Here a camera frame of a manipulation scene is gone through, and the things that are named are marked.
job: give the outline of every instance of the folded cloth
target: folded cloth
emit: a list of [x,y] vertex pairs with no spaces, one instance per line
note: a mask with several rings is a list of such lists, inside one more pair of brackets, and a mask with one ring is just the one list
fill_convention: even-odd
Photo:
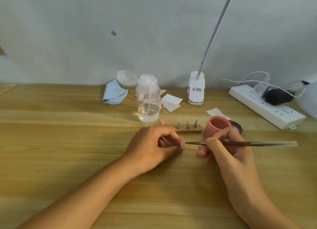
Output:
[[110,81],[106,85],[102,102],[105,104],[118,105],[128,93],[129,90],[121,88],[116,80]]

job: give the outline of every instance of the forearm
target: forearm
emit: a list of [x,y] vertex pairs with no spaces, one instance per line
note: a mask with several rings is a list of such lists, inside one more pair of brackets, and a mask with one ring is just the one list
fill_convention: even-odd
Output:
[[17,229],[88,229],[134,176],[130,165],[117,159]]
[[252,229],[302,229],[300,225],[279,211],[267,195],[244,214],[244,221]]

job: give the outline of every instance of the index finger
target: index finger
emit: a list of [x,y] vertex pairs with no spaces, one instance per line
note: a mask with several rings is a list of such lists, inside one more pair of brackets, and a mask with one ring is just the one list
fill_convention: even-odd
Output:
[[180,146],[180,137],[171,126],[156,126],[154,129],[155,137],[164,136],[173,146]]
[[218,131],[215,135],[212,136],[214,139],[224,140],[228,139],[228,141],[244,141],[242,136],[237,132],[234,127],[227,127]]

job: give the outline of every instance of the wooden base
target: wooden base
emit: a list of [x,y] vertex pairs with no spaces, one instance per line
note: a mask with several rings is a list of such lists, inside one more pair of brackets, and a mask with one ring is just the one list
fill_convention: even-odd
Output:
[[170,125],[174,128],[176,133],[200,133],[203,129],[200,124],[197,124],[197,129],[193,128],[193,125],[189,125],[189,129],[185,129],[185,125],[180,125],[180,129],[176,128],[176,125]]

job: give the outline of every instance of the transparent pump bottle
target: transparent pump bottle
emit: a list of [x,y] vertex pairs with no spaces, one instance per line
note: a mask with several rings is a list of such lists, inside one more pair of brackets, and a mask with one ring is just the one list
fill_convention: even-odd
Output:
[[157,121],[160,108],[158,80],[154,75],[141,75],[136,92],[140,121],[144,123]]

